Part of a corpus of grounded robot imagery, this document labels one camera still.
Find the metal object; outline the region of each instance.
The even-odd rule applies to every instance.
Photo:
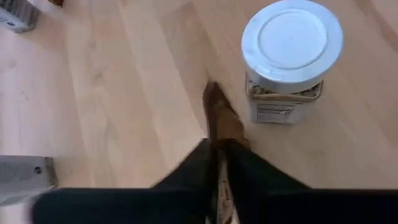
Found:
[[[52,158],[0,156],[0,206],[23,202],[56,186]]]
[[[27,0],[0,0],[0,26],[21,33],[36,28],[40,11]]]

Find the wooden floor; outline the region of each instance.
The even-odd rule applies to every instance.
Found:
[[[254,151],[312,187],[398,188],[398,1],[319,0],[344,52],[300,124],[253,124],[244,26],[271,0],[45,0],[36,30],[0,30],[0,153],[55,157],[62,187],[149,187],[206,136],[219,81]],[[0,223],[24,223],[3,208]]]

